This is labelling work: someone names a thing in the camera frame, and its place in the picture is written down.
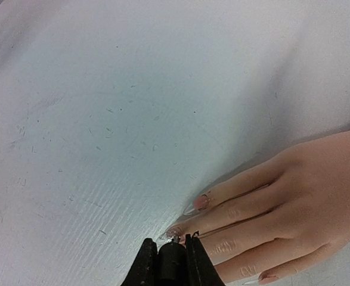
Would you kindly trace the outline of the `black nail polish brush cap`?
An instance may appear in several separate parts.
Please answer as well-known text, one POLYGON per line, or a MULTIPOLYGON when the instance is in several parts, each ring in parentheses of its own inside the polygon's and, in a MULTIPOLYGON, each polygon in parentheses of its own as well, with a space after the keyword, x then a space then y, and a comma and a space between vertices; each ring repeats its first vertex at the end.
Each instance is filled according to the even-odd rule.
POLYGON ((159 285, 187 285, 187 254, 185 247, 179 242, 180 237, 175 236, 159 250, 159 285))

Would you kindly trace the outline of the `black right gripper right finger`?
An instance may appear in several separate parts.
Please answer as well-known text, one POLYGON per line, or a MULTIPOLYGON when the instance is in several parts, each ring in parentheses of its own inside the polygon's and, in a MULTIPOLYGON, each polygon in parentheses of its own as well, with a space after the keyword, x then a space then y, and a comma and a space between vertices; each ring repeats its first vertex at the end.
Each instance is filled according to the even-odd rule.
POLYGON ((213 266, 198 233, 185 236, 188 284, 191 286, 225 286, 213 266))

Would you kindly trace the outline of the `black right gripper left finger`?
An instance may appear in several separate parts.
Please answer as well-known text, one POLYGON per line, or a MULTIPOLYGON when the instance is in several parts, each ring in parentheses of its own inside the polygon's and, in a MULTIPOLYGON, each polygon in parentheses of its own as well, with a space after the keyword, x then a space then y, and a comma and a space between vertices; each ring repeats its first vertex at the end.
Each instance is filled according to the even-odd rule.
POLYGON ((157 255, 157 244, 145 238, 121 286, 154 286, 157 255))

